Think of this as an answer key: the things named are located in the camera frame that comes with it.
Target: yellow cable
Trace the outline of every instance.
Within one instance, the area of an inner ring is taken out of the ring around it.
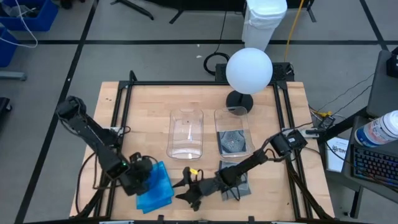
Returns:
[[[292,26],[292,28],[290,30],[290,33],[289,33],[289,38],[287,39],[286,50],[285,50],[285,62],[286,62],[286,58],[287,58],[287,52],[289,52],[289,43],[290,43],[290,40],[292,38],[294,27],[296,26],[297,19],[299,18],[299,15],[300,15],[300,12],[301,12],[301,8],[303,7],[303,3],[304,3],[304,0],[301,0],[300,6],[298,7],[298,11],[297,11],[297,14],[296,14],[296,18],[294,19],[293,26]]]

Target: keyboard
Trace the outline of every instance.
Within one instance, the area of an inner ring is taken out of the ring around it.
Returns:
[[[353,177],[380,184],[373,179],[376,178],[384,184],[398,189],[398,156],[354,146],[351,150],[351,162],[354,165],[351,173]]]

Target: black lamp base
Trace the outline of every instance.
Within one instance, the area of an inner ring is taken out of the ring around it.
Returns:
[[[226,98],[226,106],[242,106],[249,112],[253,107],[253,97],[251,97],[251,95],[238,93],[237,91],[232,91]]]

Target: blue storage bin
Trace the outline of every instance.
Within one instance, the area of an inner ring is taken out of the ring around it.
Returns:
[[[4,0],[8,6],[16,6],[15,0]],[[35,18],[24,18],[30,31],[49,31],[58,13],[58,7],[51,0],[18,0],[19,5],[39,6],[39,15]],[[26,30],[20,18],[0,17],[0,23],[9,30]]]
[[[148,180],[149,191],[137,196],[137,209],[144,214],[172,203],[174,190],[163,161],[155,164]]]
[[[0,27],[0,37],[4,40],[18,44],[18,41],[8,33],[6,28]],[[15,49],[17,49],[16,45],[0,40],[0,67],[7,67],[10,64],[12,56],[14,56]]]

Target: yellow clip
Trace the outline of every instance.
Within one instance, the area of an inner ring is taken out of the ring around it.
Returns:
[[[192,174],[198,175],[198,171],[195,170],[195,169],[190,169],[189,171],[190,171]]]

